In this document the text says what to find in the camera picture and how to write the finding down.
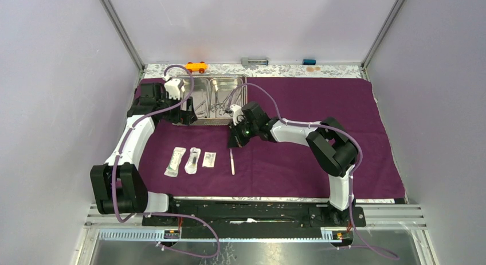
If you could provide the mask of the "perforated steel instrument tray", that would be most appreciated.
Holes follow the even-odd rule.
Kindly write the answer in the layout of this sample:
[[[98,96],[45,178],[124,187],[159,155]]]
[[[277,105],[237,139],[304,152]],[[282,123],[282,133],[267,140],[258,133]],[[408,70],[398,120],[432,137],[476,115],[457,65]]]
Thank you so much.
[[[190,99],[162,118],[175,125],[225,126],[232,122],[230,106],[247,102],[244,75],[195,75]]]

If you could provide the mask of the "long white sterile packet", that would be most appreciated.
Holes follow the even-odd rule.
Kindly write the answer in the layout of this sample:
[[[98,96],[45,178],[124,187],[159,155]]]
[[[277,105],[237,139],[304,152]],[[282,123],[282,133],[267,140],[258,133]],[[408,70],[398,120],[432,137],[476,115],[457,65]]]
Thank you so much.
[[[164,172],[165,176],[177,177],[179,173],[179,165],[181,164],[182,158],[186,152],[184,147],[175,147],[171,158],[169,160],[168,166]]]

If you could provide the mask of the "purple cloth wrap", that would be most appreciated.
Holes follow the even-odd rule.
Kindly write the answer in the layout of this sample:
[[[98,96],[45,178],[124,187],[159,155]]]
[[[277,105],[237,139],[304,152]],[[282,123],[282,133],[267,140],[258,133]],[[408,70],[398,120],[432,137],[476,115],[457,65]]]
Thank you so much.
[[[405,188],[379,116],[372,85],[363,79],[250,77],[248,100],[270,116],[301,122],[335,118],[360,144],[363,161],[354,173],[358,199],[402,198]],[[142,154],[139,173],[147,189],[175,196],[327,198],[328,175],[307,146],[254,137],[233,149],[231,174],[226,126],[175,126],[160,122]],[[213,168],[164,175],[175,147],[216,154]]]

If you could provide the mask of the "small white sterile packet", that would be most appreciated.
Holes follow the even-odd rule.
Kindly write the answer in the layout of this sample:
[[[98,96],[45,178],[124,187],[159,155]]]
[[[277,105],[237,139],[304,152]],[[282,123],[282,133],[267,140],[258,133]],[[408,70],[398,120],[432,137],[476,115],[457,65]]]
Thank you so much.
[[[213,168],[215,165],[216,154],[214,152],[205,152],[202,167]]]

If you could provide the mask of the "steel scalpel handle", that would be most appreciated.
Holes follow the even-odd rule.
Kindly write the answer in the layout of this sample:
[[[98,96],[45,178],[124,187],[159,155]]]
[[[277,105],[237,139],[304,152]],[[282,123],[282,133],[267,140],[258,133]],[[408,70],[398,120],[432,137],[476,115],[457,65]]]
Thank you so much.
[[[234,164],[234,157],[233,157],[233,149],[229,149],[229,156],[230,156],[230,168],[231,168],[231,174],[235,176],[235,164]]]

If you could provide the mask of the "orange toy car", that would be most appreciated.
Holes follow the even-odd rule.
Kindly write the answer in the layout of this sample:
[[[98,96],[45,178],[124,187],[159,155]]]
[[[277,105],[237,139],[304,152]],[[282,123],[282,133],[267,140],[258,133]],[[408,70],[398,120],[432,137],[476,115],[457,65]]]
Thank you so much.
[[[188,62],[185,65],[185,68],[187,70],[189,70],[191,73],[193,73],[193,72],[205,73],[206,70],[208,69],[208,65],[203,61],[201,61],[199,63]]]

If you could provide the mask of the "steel surgical forceps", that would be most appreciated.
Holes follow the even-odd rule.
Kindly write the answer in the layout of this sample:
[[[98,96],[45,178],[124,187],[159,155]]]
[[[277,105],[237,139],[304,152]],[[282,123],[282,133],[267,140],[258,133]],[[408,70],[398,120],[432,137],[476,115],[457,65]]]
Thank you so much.
[[[215,115],[222,116],[227,111],[228,102],[232,90],[218,90],[211,95],[209,111]]]

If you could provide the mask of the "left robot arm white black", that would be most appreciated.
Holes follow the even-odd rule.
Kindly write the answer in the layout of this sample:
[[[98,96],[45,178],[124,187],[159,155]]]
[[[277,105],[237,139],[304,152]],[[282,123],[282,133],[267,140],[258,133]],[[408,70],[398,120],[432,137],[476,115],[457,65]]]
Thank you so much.
[[[154,203],[163,225],[176,222],[178,211],[168,195],[150,193],[139,173],[145,146],[160,121],[190,125],[197,120],[192,93],[194,82],[181,79],[143,83],[127,111],[126,126],[117,146],[102,165],[95,165],[90,179],[99,213],[143,213]]]

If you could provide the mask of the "blue plastic block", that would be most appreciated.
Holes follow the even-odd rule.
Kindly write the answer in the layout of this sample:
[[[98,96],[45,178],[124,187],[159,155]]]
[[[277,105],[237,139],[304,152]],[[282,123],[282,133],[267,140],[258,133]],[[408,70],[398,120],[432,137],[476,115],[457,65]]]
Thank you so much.
[[[314,60],[314,59],[303,59],[302,64],[303,65],[316,65],[316,60]]]

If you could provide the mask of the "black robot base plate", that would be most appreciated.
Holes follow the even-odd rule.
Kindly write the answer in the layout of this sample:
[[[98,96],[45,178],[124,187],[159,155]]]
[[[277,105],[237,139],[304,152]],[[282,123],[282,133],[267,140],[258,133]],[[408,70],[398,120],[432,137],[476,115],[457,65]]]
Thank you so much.
[[[169,216],[144,217],[144,227],[173,227],[184,239],[308,239],[326,230],[365,227],[361,207],[339,211],[327,203],[171,199]]]

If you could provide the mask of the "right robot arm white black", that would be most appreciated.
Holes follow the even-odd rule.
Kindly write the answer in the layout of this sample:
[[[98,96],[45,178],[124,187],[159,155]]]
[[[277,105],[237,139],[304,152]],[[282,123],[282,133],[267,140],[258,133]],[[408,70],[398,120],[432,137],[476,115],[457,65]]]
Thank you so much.
[[[343,226],[351,219],[349,177],[355,167],[358,148],[345,136],[339,122],[329,117],[323,122],[300,123],[277,117],[270,118],[256,102],[244,106],[232,104],[229,123],[229,148],[243,147],[253,137],[272,143],[294,143],[307,146],[319,166],[329,177],[330,221]]]

